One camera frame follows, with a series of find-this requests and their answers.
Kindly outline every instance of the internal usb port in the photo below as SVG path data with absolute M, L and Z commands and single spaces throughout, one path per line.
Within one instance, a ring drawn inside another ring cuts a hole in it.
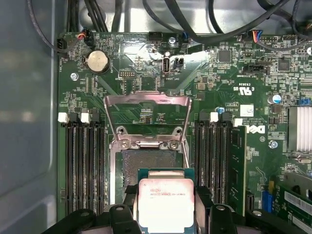
M 162 59 L 162 72 L 170 72 L 170 59 L 168 57 Z

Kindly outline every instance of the integrated circuit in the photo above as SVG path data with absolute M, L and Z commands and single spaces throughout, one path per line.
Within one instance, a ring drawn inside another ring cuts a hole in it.
M 220 50 L 219 51 L 219 62 L 231 62 L 230 50 Z
M 291 69 L 291 62 L 288 59 L 279 59 L 278 60 L 278 71 L 279 72 L 288 72 Z

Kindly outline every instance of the motherboard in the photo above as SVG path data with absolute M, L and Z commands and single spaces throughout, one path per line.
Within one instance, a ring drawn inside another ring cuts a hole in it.
M 62 34 L 58 44 L 76 37 Z M 263 208 L 285 173 L 311 173 L 309 140 L 299 134 L 306 127 L 309 136 L 312 117 L 309 44 L 274 52 L 246 35 L 216 45 L 160 32 L 89 39 L 58 61 L 58 220 L 122 203 L 140 168 L 195 168 L 196 184 L 242 215 Z M 299 43 L 293 35 L 261 41 Z M 113 152 L 124 133 L 184 144 L 155 150 L 141 141 L 138 151 L 122 141 Z

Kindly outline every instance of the ram slot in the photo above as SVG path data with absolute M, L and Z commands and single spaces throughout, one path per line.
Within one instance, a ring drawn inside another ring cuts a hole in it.
M 97 184 L 97 173 L 98 173 L 98 128 L 93 130 L 93 211 L 98 213 L 98 184 Z
M 216 154 L 215 154 L 215 203 L 221 203 L 221 187 L 222 187 L 222 128 L 217 127 L 216 130 Z
M 195 127 L 195 171 L 198 186 L 206 182 L 206 128 L 204 122 L 196 123 Z
M 228 126 L 222 128 L 222 204 L 228 202 L 228 181 L 229 181 L 229 147 L 230 147 L 230 128 Z
M 77 209 L 77 158 L 79 152 L 79 132 L 78 127 L 73 129 L 73 155 L 72 155 L 72 164 L 73 164 L 73 211 Z
M 88 196 L 89 196 L 89 190 L 88 190 L 88 155 L 89 155 L 89 136 L 90 135 L 90 130 L 88 127 L 83 128 L 83 201 L 82 201 L 82 206 L 84 209 L 87 208 L 87 201 L 88 201 Z
M 66 127 L 66 215 L 73 211 L 73 128 Z
M 89 165 L 88 165 L 88 187 L 89 187 L 89 206 L 88 209 L 93 209 L 93 197 L 94 197 L 94 129 L 90 128 L 90 148 L 89 148 Z
M 98 214 L 104 212 L 105 201 L 105 129 L 99 129 L 99 160 L 98 160 Z
M 77 165 L 77 172 L 78 172 L 78 209 L 83 208 L 83 128 L 79 127 L 79 152 L 78 152 L 78 165 Z
M 207 187 L 210 189 L 212 194 L 212 201 L 215 201 L 216 193 L 216 154 L 217 154 L 217 127 L 213 123 L 210 125 L 209 138 L 207 139 L 208 156 L 206 158 L 206 168 L 207 168 Z

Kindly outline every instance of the white sticker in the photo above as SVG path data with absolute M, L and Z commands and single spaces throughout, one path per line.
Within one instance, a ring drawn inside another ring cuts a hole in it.
M 306 233 L 312 234 L 312 228 L 309 227 L 308 225 L 304 224 L 303 222 L 301 222 L 295 216 L 292 217 L 292 222 L 294 223 L 294 225 L 296 225 L 297 227 L 301 228 Z
M 254 105 L 240 105 L 241 117 L 254 117 Z
M 292 205 L 302 209 L 304 212 L 307 212 L 308 214 L 312 215 L 312 205 L 309 203 L 297 198 L 296 196 L 285 192 L 284 199 L 288 202 L 290 202 Z

